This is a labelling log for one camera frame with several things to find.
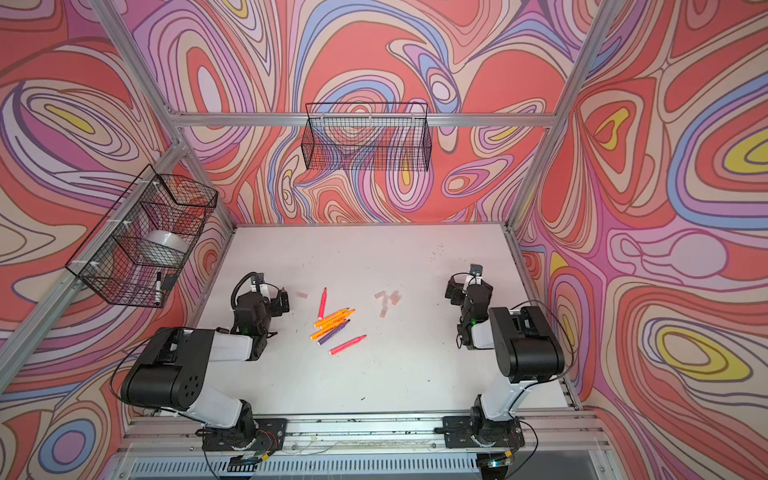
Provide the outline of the pink highlighter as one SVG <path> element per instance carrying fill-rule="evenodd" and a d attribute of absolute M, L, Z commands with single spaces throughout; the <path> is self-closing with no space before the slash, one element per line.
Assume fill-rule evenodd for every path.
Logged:
<path fill-rule="evenodd" d="M 367 338 L 366 335 L 360 335 L 358 337 L 355 337 L 355 338 L 353 338 L 353 339 L 351 339 L 351 340 L 349 340 L 349 341 L 347 341 L 347 342 L 345 342 L 345 343 L 343 343 L 343 344 L 341 344 L 339 346 L 336 346 L 336 347 L 332 348 L 329 351 L 329 354 L 331 356 L 335 356 L 335 355 L 343 352 L 344 350 L 346 350 L 346 349 L 348 349 L 348 348 L 350 348 L 350 347 L 352 347 L 354 345 L 357 345 L 358 343 L 362 342 L 366 338 Z"/>
<path fill-rule="evenodd" d="M 325 317 L 326 302 L 327 302 L 327 287 L 324 287 L 321 294 L 320 304 L 318 308 L 318 315 L 317 315 L 318 320 L 322 320 Z"/>

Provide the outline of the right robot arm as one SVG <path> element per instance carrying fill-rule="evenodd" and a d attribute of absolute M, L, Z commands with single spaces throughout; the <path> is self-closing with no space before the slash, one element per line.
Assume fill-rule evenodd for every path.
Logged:
<path fill-rule="evenodd" d="M 506 447 L 513 452 L 524 444 L 518 408 L 534 387 L 565 373 L 566 356 L 540 307 L 531 301 L 493 307 L 493 286 L 482 272 L 482 266 L 472 264 L 467 272 L 452 275 L 445 298 L 460 308 L 457 347 L 493 352 L 500 374 L 477 395 L 466 416 L 445 416 L 435 432 L 449 449 Z"/>

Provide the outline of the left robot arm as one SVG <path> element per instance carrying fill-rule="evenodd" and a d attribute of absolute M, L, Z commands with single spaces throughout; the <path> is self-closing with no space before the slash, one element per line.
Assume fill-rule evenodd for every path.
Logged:
<path fill-rule="evenodd" d="M 230 295 L 230 329 L 164 328 L 147 342 L 118 394 L 122 403 L 177 414 L 200 424 L 202 450 L 254 452 L 261 462 L 283 447 L 284 419 L 258 421 L 251 404 L 206 380 L 213 363 L 259 360 L 276 335 L 271 321 L 290 311 L 283 288 L 250 272 Z"/>

